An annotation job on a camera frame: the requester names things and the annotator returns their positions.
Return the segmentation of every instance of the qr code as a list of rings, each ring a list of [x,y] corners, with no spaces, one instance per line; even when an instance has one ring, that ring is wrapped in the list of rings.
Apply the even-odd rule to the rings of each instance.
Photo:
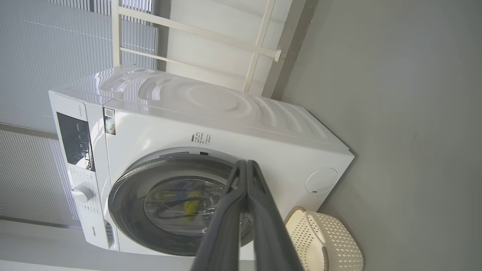
[[[109,117],[109,118],[113,118],[114,117],[114,110],[104,108],[104,116]]]

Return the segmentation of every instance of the perforated basket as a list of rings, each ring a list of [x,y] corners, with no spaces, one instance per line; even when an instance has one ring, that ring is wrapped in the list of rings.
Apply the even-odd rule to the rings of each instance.
[[[363,269],[362,252],[340,220],[297,207],[285,224],[305,271]]]

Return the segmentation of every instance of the white dial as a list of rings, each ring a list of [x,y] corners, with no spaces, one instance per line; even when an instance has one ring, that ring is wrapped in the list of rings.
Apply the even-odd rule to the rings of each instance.
[[[72,189],[72,196],[74,196],[74,199],[78,200],[79,202],[86,203],[94,197],[94,193],[83,185],[77,185],[74,189]]]

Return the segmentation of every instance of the washing machine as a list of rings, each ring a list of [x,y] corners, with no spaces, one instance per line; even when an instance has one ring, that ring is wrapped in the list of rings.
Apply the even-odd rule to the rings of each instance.
[[[122,65],[49,91],[87,242],[192,257],[237,160],[255,160],[281,217],[316,211],[354,156],[304,108]],[[254,259],[240,218],[240,259]]]

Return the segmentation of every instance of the sticker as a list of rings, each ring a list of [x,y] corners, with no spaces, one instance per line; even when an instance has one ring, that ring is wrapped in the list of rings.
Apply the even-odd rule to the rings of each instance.
[[[196,132],[192,134],[191,142],[209,145],[209,143],[211,142],[211,135]]]
[[[106,134],[116,134],[116,118],[113,109],[104,108],[104,127],[106,128]]]

